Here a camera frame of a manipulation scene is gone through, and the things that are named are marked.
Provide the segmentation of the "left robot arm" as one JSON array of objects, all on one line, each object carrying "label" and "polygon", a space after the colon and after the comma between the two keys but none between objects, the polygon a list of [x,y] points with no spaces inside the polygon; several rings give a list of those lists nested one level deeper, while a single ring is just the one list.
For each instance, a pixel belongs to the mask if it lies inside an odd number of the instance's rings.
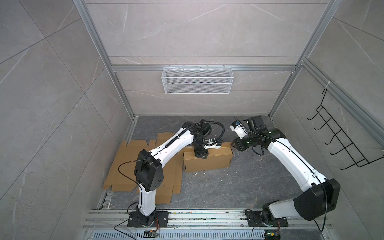
[{"label": "left robot arm", "polygon": [[184,147],[192,145],[195,156],[208,157],[205,135],[211,130],[211,124],[201,120],[198,123],[186,122],[182,128],[160,146],[150,150],[142,150],[136,161],[134,174],[139,184],[140,199],[138,212],[143,217],[152,216],[156,211],[156,191],[164,180],[163,168],[168,161]]}]

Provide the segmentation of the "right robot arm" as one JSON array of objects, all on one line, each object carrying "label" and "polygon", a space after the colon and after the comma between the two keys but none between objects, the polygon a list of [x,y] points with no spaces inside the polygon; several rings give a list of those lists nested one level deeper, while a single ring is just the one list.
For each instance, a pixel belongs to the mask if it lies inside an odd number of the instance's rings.
[{"label": "right robot arm", "polygon": [[255,147],[269,151],[289,171],[302,190],[302,194],[296,198],[265,204],[261,219],[266,226],[272,226],[286,217],[312,221],[336,208],[341,190],[339,182],[326,178],[311,166],[279,129],[268,129],[262,117],[256,116],[247,119],[245,125],[236,119],[231,124],[231,130],[238,136],[232,142],[233,148],[239,152]]}]

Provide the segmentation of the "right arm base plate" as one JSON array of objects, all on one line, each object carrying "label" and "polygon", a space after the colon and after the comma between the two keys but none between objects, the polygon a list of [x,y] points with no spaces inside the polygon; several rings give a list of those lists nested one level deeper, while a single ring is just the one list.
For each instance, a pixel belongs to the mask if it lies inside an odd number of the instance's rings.
[{"label": "right arm base plate", "polygon": [[244,211],[249,227],[288,227],[286,218],[276,219],[268,211]]}]

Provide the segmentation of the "cardboard box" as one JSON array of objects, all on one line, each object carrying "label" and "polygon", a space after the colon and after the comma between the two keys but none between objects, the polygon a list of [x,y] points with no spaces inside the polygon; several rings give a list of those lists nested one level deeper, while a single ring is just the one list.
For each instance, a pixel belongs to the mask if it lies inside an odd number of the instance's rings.
[{"label": "cardboard box", "polygon": [[206,159],[197,158],[193,147],[185,147],[184,169],[186,173],[194,173],[228,168],[233,159],[231,143],[223,143],[220,149],[208,149]]},{"label": "cardboard box", "polygon": [[[158,133],[156,140],[131,140],[122,142],[116,153],[110,171],[106,177],[103,189],[111,188],[113,192],[131,192],[137,185],[134,174],[139,152],[150,151],[172,137],[173,133]],[[156,193],[156,204],[170,204],[175,194],[181,193],[183,174],[183,152],[178,152],[163,168],[164,180]]]}]

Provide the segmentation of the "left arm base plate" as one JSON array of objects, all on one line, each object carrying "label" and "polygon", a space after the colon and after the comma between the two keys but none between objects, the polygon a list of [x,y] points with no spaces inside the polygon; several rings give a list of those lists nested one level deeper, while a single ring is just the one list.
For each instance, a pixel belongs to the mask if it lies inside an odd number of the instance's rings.
[{"label": "left arm base plate", "polygon": [[144,216],[140,211],[131,212],[128,219],[127,227],[160,227],[166,228],[169,221],[169,212],[154,211],[149,216]]}]

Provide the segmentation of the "aluminium mounting rail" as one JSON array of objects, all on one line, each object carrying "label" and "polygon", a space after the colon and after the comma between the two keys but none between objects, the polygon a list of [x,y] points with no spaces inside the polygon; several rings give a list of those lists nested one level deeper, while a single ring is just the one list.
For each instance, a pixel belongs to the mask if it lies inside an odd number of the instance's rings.
[{"label": "aluminium mounting rail", "polygon": [[155,219],[145,224],[139,214],[128,214],[123,210],[91,210],[86,215],[82,228],[106,230],[114,227],[161,227],[161,228],[275,228],[275,229],[317,229],[328,219],[323,216],[307,221],[301,217],[284,217],[267,222],[262,220],[261,210],[160,210]]}]

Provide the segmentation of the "aluminium frame profile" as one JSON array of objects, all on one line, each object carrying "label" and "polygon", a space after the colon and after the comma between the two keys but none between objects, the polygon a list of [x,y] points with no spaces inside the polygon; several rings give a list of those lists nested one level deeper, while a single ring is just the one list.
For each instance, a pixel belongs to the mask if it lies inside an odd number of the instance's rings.
[{"label": "aluminium frame profile", "polygon": [[320,39],[320,35],[324,32],[326,24],[331,20],[331,15],[335,13],[336,8],[341,4],[341,1],[331,1],[327,6],[325,13],[321,17],[319,25],[316,27],[314,34],[310,37],[304,53],[300,56],[298,62],[293,65],[289,64],[272,64],[272,65],[113,65],[107,55],[105,47],[101,38],[96,30],[95,24],[88,11],[84,1],[75,1],[75,7],[79,11],[80,16],[86,26],[86,29],[100,55],[102,62],[106,65],[107,71],[113,79],[113,82],[118,90],[118,93],[123,97],[126,109],[130,112],[132,108],[129,106],[128,100],[123,92],[122,85],[118,82],[115,72],[128,72],[128,71],[162,71],[163,68],[177,68],[177,69],[212,69],[212,68],[231,68],[233,71],[288,71],[290,76],[285,83],[281,93],[278,96],[276,103],[273,105],[269,115],[273,116],[280,107],[283,99],[287,95],[289,89],[297,78],[300,70],[306,69],[317,81],[324,86],[325,89],[333,95],[333,97],[343,105],[345,109],[366,129],[366,131],[381,145],[384,143],[384,127],[377,120],[374,119],[363,107],[361,107],[352,97],[350,97],[336,82],[328,77],[324,72],[316,66],[309,59],[309,52],[314,49],[315,44]]}]

